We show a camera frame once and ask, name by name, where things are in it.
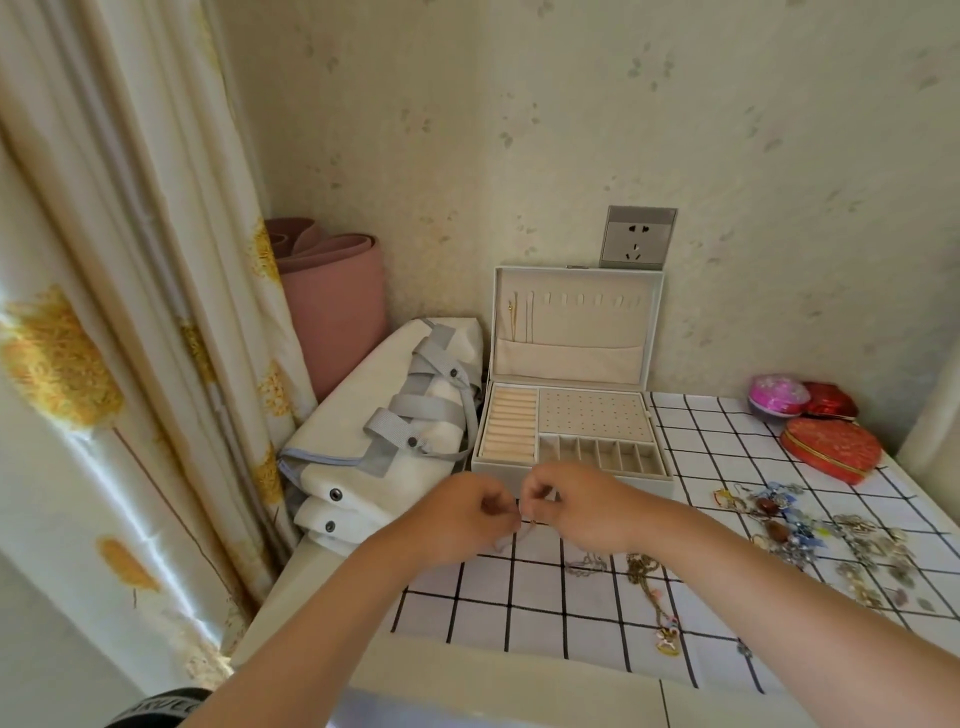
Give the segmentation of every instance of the wall socket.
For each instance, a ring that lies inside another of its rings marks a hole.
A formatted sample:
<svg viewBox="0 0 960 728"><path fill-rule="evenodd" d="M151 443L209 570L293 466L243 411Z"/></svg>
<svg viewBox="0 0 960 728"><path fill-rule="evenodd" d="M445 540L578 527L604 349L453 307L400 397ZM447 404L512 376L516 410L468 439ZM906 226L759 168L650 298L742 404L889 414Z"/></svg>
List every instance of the wall socket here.
<svg viewBox="0 0 960 728"><path fill-rule="evenodd" d="M610 205L600 267L662 270L676 219L675 207Z"/></svg>

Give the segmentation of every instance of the open jewelry box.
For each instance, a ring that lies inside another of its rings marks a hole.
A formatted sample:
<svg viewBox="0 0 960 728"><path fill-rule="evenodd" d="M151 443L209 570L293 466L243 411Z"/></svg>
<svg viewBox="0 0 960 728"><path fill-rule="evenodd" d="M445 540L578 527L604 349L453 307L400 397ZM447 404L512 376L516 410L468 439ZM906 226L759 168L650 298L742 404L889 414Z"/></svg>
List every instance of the open jewelry box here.
<svg viewBox="0 0 960 728"><path fill-rule="evenodd" d="M519 494L536 463L580 460L670 497L643 401L663 273L498 267L471 469Z"/></svg>

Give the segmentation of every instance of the hand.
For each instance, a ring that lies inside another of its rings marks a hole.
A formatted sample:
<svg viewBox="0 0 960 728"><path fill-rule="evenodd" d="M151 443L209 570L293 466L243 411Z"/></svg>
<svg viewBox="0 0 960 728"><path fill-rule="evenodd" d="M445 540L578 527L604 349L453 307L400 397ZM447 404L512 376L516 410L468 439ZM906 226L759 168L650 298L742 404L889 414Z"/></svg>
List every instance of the hand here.
<svg viewBox="0 0 960 728"><path fill-rule="evenodd" d="M551 491L557 492L557 500L546 500ZM552 525L564 539L594 553L644 550L640 543L644 524L663 503L662 498L575 462L537 465L520 490L520 513Z"/></svg>
<svg viewBox="0 0 960 728"><path fill-rule="evenodd" d="M516 533L520 514L503 483L490 475L445 478L388 528L419 553L423 569L459 564Z"/></svg>

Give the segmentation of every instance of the satin curtain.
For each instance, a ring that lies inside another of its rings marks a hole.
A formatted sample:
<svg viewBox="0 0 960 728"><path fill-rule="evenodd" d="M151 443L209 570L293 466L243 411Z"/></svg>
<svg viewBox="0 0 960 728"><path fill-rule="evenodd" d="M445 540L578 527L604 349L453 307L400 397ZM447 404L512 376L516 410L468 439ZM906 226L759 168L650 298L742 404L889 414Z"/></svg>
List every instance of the satin curtain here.
<svg viewBox="0 0 960 728"><path fill-rule="evenodd" d="M0 132L0 548L145 692L216 685L316 401L199 0L0 0Z"/></svg>
<svg viewBox="0 0 960 728"><path fill-rule="evenodd" d="M960 522L960 341L897 453L897 462Z"/></svg>

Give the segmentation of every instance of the rolled yoga mat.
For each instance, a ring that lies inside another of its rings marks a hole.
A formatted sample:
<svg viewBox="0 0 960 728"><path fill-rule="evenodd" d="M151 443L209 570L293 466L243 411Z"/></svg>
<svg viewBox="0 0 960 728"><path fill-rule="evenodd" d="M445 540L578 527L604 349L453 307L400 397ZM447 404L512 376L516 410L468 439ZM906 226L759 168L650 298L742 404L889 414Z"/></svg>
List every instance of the rolled yoga mat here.
<svg viewBox="0 0 960 728"><path fill-rule="evenodd" d="M308 218L267 221L276 267L317 400L389 333L383 252L371 235L326 237Z"/></svg>

